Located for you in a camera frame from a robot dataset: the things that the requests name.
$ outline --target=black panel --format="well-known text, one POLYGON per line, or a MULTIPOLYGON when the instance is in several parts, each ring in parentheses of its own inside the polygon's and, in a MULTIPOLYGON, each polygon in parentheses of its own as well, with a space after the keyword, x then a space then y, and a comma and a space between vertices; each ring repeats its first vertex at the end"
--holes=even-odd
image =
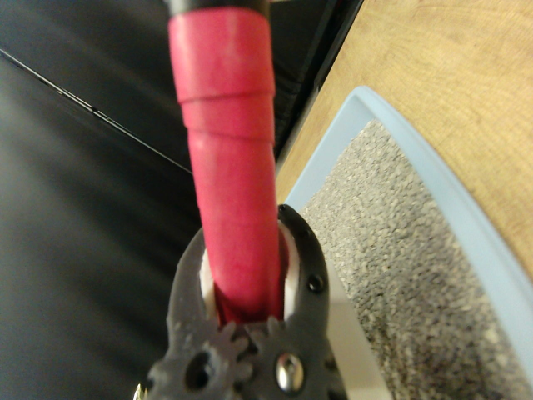
POLYGON ((189 172, 0 57, 0 398, 131 398, 199 226, 189 172))
MULTIPOLYGON (((330 0, 271 5, 277 151, 311 91, 334 7, 330 0)), ((190 168, 167 14, 159 0, 3 0, 0 48, 190 168)))
POLYGON ((189 168, 167 14, 155 0, 3 0, 0 48, 189 168))

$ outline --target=wooden surface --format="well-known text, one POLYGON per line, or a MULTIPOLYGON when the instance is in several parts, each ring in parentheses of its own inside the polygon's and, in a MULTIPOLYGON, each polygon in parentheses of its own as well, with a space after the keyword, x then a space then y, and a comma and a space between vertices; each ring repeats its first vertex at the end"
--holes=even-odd
POLYGON ((533 2, 366 0, 278 173, 279 203, 361 85, 426 138, 533 278, 533 2))

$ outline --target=gray carpet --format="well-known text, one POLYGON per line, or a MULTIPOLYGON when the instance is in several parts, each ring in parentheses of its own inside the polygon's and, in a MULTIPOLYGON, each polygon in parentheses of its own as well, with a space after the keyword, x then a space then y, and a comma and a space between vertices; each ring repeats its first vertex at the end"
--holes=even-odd
POLYGON ((416 172, 371 122, 303 211, 395 399, 531 399, 490 301, 416 172))

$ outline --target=black cap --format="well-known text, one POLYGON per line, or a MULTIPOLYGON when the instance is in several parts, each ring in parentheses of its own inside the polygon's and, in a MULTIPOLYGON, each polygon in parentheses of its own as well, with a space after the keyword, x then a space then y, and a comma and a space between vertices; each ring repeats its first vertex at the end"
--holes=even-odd
POLYGON ((214 7, 243 7, 268 18, 268 0, 166 0, 171 17, 192 10, 214 7))

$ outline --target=screw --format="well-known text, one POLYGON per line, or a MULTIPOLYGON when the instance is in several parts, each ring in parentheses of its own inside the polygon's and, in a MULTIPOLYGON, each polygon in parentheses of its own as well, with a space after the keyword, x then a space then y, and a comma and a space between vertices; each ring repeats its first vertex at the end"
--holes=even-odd
POLYGON ((303 365, 300 358, 289 352, 284 352, 277 358, 276 379, 280 389, 285 393, 296 393, 304 379, 303 365))

